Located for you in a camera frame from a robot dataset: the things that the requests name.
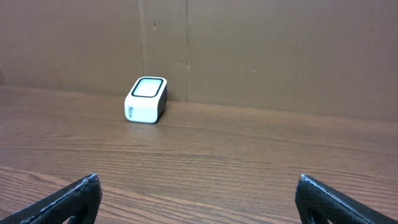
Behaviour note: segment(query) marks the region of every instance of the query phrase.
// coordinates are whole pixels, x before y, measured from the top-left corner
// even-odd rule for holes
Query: logo
[[[129,106],[129,118],[132,116],[132,106]]]

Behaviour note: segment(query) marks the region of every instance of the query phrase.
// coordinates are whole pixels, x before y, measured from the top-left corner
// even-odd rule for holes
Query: wood grain
[[[300,174],[398,219],[398,124],[170,101],[127,122],[121,97],[0,87],[0,215],[91,172],[97,223],[298,223]]]

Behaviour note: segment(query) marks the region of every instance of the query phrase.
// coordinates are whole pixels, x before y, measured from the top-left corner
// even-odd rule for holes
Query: brown wall
[[[398,121],[395,0],[3,0],[17,86]]]

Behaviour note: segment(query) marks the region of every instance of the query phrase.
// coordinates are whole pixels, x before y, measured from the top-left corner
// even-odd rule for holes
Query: small white device
[[[167,81],[160,77],[141,77],[124,100],[124,114],[129,121],[155,123],[167,102]]]

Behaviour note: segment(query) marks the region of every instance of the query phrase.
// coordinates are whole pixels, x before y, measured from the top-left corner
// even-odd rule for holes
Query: brown tabletop
[[[97,173],[96,223],[298,223],[300,174],[398,219],[398,124],[0,87],[0,218]]]

